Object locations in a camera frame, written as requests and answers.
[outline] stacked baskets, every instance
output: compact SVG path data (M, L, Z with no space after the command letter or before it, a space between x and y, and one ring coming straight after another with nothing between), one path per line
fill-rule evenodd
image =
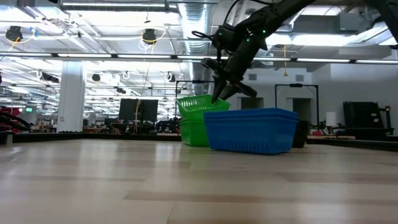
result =
M228 111L230 104L223 100L211 103L211 95L191 96L177 100L183 120L181 138L190 146L208 146L203 115L205 112Z

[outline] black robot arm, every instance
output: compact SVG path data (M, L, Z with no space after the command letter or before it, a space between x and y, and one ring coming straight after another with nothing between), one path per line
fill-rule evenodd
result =
M256 97L257 91L241 81L246 70L259 49L267 50L265 38L274 33L284 21L315 0L284 0L254 12L235 27L225 23L219 27L212 38L212 44L218 51L230 54L227 60L206 58L202 64L215 72L215 89L212 102L217 98L228 99L235 93L244 93ZM365 0L376 8L398 40L398 0Z

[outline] white column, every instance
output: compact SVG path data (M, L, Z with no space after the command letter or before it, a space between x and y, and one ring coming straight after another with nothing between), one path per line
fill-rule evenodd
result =
M85 87L86 71L83 62L64 62L57 132L83 130Z

